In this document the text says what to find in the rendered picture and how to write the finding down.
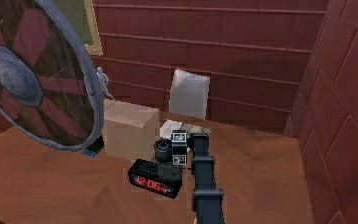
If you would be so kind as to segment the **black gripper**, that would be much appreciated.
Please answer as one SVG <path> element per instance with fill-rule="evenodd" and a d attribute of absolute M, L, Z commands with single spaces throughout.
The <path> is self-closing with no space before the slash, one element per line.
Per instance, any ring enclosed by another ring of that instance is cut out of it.
<path fill-rule="evenodd" d="M 159 176 L 172 181 L 180 180 L 182 178 L 182 171 L 179 166 L 173 165 L 171 141 L 161 138 L 155 142 L 154 148 Z"/>

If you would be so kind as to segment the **tan cardboard box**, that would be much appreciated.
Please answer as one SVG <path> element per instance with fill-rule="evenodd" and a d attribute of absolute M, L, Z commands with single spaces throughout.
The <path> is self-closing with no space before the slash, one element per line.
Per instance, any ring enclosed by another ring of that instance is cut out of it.
<path fill-rule="evenodd" d="M 159 138 L 159 110 L 104 100 L 104 138 L 108 155 L 125 160 L 150 160 Z"/>

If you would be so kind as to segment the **cream framed window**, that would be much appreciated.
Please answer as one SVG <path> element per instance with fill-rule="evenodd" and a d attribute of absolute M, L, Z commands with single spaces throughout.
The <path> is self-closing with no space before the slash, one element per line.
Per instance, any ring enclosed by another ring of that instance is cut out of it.
<path fill-rule="evenodd" d="M 94 0 L 52 0 L 65 14 L 90 55 L 102 56 Z"/>

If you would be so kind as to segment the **grey human figurine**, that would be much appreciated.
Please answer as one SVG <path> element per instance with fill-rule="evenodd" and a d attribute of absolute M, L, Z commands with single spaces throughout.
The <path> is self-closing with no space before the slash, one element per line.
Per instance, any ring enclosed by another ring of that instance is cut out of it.
<path fill-rule="evenodd" d="M 108 82 L 109 82 L 109 78 L 108 76 L 103 72 L 103 69 L 101 67 L 98 67 L 97 68 L 97 77 L 98 77 L 98 80 L 101 84 L 101 88 L 102 88 L 102 91 L 103 93 L 109 97 L 110 99 L 114 100 L 114 97 L 112 96 L 112 94 L 109 92 L 108 88 L 107 88 L 107 85 L 108 85 Z"/>

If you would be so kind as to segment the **round wooden shield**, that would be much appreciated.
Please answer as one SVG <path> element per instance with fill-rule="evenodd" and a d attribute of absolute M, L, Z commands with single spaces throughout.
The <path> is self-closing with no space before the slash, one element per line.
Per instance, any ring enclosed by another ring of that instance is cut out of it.
<path fill-rule="evenodd" d="M 51 0 L 0 0 L 0 114 L 56 150 L 80 151 L 101 135 L 96 68 Z"/>

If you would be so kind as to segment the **brown wooden table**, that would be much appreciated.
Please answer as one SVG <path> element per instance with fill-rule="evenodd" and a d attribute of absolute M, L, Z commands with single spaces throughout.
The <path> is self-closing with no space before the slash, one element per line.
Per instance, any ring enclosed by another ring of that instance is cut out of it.
<path fill-rule="evenodd" d="M 295 139 L 225 124 L 243 112 L 211 102 L 210 152 L 226 224 L 314 224 Z M 44 147 L 0 115 L 0 220 L 5 224 L 193 224 L 194 180 L 176 199 L 129 184 L 128 160 Z"/>

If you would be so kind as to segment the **black digital alarm clock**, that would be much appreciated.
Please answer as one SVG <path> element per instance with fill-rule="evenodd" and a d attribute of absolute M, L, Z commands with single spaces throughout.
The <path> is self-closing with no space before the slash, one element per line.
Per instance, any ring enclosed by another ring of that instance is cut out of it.
<path fill-rule="evenodd" d="M 137 159 L 128 170 L 129 182 L 139 188 L 175 199 L 182 186 L 179 167 Z"/>

